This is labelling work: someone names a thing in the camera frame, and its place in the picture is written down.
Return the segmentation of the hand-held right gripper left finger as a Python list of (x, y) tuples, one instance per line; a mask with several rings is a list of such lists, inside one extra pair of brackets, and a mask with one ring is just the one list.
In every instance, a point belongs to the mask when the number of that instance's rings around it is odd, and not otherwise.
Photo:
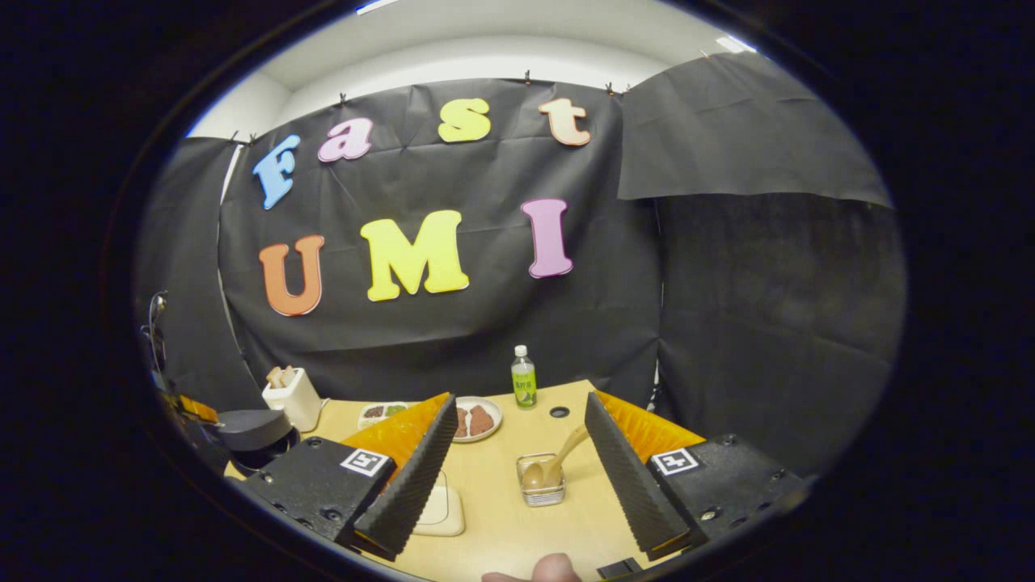
[(241, 486), (320, 537), (392, 561), (428, 503), (457, 427), (455, 395), (438, 394), (346, 439), (310, 436)]

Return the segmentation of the white toaster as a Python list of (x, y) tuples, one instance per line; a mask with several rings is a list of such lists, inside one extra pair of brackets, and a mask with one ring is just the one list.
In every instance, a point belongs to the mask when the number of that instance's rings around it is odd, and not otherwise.
[(295, 369), (296, 373), (291, 386), (274, 390), (268, 386), (267, 381), (262, 397), (271, 409), (284, 412), (288, 421), (296, 430), (300, 433), (307, 433), (317, 427), (324, 401), (310, 383), (307, 371), (301, 368)]

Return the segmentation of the wooden spoon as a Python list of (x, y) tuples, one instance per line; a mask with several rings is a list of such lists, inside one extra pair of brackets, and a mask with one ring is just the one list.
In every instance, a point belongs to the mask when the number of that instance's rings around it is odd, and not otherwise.
[(529, 464), (525, 468), (524, 473), (521, 477), (522, 492), (540, 492), (546, 490), (549, 487), (557, 487), (560, 485), (562, 478), (561, 473), (563, 469), (563, 463), (576, 446), (584, 442), (585, 439), (589, 437), (588, 428), (584, 424), (574, 428), (572, 433), (565, 440), (564, 445), (558, 453), (555, 453), (554, 457), (548, 459), (544, 462), (536, 462)]

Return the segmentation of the clear chopstick holder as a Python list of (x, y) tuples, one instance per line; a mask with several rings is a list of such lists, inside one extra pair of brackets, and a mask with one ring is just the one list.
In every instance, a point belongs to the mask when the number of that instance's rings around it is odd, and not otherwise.
[(530, 487), (525, 485), (525, 474), (530, 467), (536, 464), (543, 464), (553, 461), (554, 453), (522, 454), (515, 460), (515, 470), (518, 471), (518, 486), (522, 500), (528, 506), (548, 506), (561, 504), (566, 495), (567, 479), (563, 469), (560, 469), (559, 481), (550, 487)]

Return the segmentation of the cream tray of rice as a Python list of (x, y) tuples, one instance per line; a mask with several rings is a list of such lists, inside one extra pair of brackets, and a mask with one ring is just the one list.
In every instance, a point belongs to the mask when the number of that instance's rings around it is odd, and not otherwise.
[(453, 539), (465, 533), (466, 522), (459, 491), (450, 485), (444, 470), (440, 470), (430, 490), (424, 512), (412, 531), (418, 537)]

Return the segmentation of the green label drink bottle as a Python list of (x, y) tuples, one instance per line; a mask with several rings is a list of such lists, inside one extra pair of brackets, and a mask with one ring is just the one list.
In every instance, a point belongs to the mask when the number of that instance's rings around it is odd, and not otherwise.
[(531, 408), (539, 402), (535, 365), (529, 358), (526, 345), (515, 346), (513, 353), (514, 361), (510, 366), (510, 375), (515, 402), (519, 407)]

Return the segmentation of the black rice cooker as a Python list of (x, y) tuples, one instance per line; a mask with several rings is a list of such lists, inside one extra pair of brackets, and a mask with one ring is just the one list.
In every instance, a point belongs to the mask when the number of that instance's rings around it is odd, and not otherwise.
[(229, 453), (230, 464), (247, 478), (300, 440), (299, 431), (282, 410), (226, 411), (218, 419), (215, 439)]

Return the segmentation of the black backdrop cloth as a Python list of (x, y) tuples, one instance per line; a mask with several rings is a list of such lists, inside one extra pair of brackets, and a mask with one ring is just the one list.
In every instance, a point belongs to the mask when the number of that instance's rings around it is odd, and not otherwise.
[(898, 350), (906, 265), (864, 147), (806, 85), (718, 54), (625, 95), (422, 82), (252, 145), (189, 137), (134, 248), (165, 294), (171, 386), (262, 408), (296, 365), (334, 400), (587, 380), (800, 474), (868, 419)]

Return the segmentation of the white divided grain dish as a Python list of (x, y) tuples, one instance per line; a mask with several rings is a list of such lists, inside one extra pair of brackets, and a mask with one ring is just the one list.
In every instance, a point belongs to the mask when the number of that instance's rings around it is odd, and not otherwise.
[(391, 401), (383, 403), (372, 403), (362, 408), (359, 413), (357, 427), (359, 430), (374, 426), (389, 419), (395, 414), (409, 409), (409, 404), (402, 401)]

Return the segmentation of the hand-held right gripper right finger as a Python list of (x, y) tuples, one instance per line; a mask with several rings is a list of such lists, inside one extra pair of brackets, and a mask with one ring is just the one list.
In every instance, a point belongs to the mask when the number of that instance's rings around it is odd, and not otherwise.
[(585, 428), (635, 545), (664, 559), (795, 508), (809, 481), (732, 433), (706, 439), (600, 390)]

